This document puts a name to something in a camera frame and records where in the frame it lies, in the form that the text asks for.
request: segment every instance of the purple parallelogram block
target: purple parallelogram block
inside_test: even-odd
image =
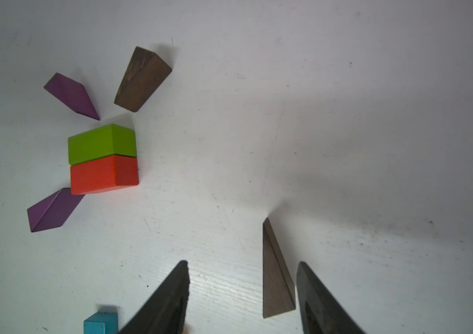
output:
[[[84,195],[72,195],[71,188],[62,188],[27,209],[31,232],[62,226]]]
[[[56,73],[43,88],[76,113],[99,121],[86,89],[77,81]]]

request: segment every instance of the green block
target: green block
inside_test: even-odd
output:
[[[118,154],[136,157],[134,130],[108,124],[67,139],[70,165]]]

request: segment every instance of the wood grain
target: wood grain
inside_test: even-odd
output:
[[[270,220],[263,223],[263,317],[295,310],[295,288],[273,233]]]
[[[156,53],[137,46],[118,88],[114,103],[137,112],[171,71],[171,67]]]

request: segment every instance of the blue block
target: blue block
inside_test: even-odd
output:
[[[100,313],[92,315],[84,321],[84,334],[117,334],[118,315],[116,313]]]

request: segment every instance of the red rectangular block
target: red rectangular block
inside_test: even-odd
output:
[[[138,185],[136,158],[109,156],[71,166],[71,193],[99,193]]]

